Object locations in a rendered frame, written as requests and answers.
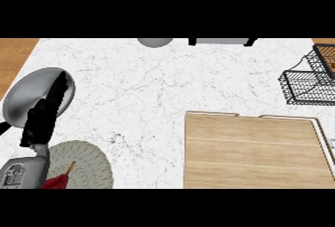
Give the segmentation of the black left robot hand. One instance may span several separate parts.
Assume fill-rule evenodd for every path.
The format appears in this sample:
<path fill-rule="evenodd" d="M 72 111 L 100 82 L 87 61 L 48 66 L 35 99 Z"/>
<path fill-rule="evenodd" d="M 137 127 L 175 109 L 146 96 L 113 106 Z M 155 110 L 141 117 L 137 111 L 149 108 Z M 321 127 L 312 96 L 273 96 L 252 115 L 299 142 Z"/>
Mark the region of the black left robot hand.
<path fill-rule="evenodd" d="M 60 72 L 51 84 L 47 97 L 39 99 L 38 103 L 28 111 L 28 120 L 19 143 L 22 147 L 29 147 L 35 144 L 45 145 L 48 143 L 66 89 L 65 72 Z"/>

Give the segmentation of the pale wooden tray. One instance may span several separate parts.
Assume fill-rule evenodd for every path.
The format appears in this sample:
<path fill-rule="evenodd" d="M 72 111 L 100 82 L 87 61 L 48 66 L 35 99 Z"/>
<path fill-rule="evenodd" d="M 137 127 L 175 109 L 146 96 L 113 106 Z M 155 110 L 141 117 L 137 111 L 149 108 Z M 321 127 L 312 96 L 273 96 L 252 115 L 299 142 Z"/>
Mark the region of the pale wooden tray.
<path fill-rule="evenodd" d="M 314 117 L 187 112 L 186 188 L 335 188 L 335 152 Z"/>

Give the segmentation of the grey metal pan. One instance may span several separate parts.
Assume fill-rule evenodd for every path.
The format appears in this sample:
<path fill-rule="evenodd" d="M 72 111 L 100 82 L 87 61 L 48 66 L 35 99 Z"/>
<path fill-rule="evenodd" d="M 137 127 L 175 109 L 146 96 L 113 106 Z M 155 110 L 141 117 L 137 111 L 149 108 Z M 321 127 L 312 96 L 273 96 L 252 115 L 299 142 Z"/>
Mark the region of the grey metal pan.
<path fill-rule="evenodd" d="M 28 111 L 41 98 L 47 98 L 48 91 L 60 73 L 65 73 L 68 89 L 63 93 L 63 102 L 57 116 L 66 110 L 75 95 L 75 81 L 69 73 L 59 67 L 45 67 L 29 73 L 13 85 L 3 99 L 3 117 L 0 121 L 0 135 L 10 127 L 23 128 Z"/>

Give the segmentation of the pale patterned plate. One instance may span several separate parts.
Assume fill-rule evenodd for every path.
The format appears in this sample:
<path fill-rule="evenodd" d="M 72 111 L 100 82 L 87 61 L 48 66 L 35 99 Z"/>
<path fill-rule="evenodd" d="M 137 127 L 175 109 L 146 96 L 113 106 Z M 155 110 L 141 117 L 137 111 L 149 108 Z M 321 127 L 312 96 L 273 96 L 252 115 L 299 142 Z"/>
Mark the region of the pale patterned plate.
<path fill-rule="evenodd" d="M 113 177 L 110 164 L 98 147 L 87 141 L 72 140 L 50 147 L 50 168 L 47 178 L 69 174 L 66 189 L 110 189 Z"/>

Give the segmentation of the red chili pepper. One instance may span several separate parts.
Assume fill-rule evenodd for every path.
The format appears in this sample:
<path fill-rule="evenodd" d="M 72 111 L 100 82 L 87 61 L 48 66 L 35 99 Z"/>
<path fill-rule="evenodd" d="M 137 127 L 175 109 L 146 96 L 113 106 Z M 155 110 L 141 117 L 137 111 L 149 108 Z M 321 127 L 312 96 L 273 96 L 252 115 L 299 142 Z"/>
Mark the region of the red chili pepper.
<path fill-rule="evenodd" d="M 70 166 L 63 174 L 60 174 L 57 177 L 50 178 L 44 181 L 44 185 L 41 186 L 42 189 L 63 189 L 68 184 L 69 179 L 69 172 L 73 168 L 75 163 L 70 163 Z"/>

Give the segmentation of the grey round object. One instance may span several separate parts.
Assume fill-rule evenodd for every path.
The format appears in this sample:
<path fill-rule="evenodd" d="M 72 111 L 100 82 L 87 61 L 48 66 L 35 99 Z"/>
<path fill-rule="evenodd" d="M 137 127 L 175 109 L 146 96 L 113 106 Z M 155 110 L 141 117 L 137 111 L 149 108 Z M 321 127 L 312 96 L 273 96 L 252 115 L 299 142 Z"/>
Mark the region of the grey round object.
<path fill-rule="evenodd" d="M 138 43 L 149 48 L 159 48 L 166 46 L 172 39 L 171 38 L 138 38 Z"/>

